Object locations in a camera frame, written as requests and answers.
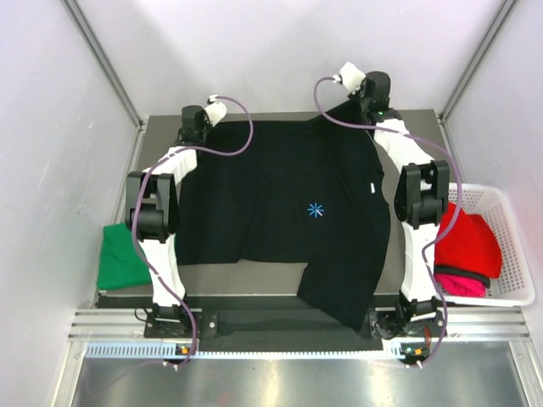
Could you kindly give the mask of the black t-shirt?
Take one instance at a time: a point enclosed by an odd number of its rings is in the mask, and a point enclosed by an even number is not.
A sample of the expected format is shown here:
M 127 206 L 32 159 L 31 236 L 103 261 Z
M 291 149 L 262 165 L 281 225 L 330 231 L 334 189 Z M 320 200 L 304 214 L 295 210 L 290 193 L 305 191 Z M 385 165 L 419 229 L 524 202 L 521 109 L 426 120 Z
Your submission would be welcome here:
M 390 234 L 383 168 L 344 102 L 310 120 L 222 122 L 182 181 L 179 265 L 305 265 L 297 295 L 359 330 Z

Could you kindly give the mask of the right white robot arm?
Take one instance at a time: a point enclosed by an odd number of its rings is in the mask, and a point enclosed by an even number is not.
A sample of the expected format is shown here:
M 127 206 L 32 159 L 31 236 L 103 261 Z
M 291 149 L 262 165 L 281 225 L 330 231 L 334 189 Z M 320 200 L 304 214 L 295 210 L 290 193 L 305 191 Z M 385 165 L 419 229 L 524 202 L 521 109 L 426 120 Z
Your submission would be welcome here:
M 395 310 L 374 313 L 372 329 L 385 339 L 418 334 L 442 323 L 434 280 L 434 240 L 448 206 L 450 167 L 426 153 L 389 106 L 391 81 L 381 71 L 342 74 L 350 99 L 361 107 L 361 122 L 399 172 L 394 210 L 405 238 L 405 272 Z

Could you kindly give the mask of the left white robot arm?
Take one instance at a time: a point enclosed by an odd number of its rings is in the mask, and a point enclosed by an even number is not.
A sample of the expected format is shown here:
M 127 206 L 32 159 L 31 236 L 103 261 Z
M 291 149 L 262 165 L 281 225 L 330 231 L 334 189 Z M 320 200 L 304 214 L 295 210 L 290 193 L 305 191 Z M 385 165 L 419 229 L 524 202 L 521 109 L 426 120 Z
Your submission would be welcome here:
M 210 120 L 204 108 L 182 108 L 176 143 L 157 163 L 126 178 L 126 227 L 137 254 L 148 267 L 153 303 L 147 313 L 148 337 L 181 337 L 195 333 L 195 319 L 184 303 L 186 289 L 177 269 L 175 235 L 179 223 L 178 187 L 196 169 L 196 147 L 202 147 Z

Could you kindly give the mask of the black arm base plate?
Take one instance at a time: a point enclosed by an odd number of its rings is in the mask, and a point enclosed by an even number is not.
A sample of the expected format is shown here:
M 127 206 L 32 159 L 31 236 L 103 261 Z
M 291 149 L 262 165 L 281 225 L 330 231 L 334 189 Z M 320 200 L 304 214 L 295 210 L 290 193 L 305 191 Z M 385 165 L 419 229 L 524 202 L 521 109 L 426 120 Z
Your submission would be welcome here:
M 396 296 L 375 298 L 358 327 L 345 326 L 294 297 L 197 298 L 192 308 L 196 326 L 180 305 L 159 307 L 151 301 L 137 306 L 145 317 L 145 337 L 190 338 L 202 342 L 242 342 L 259 346 L 294 346 L 295 342 L 354 343 L 402 336 L 437 337 L 443 314 L 437 300 L 407 305 Z

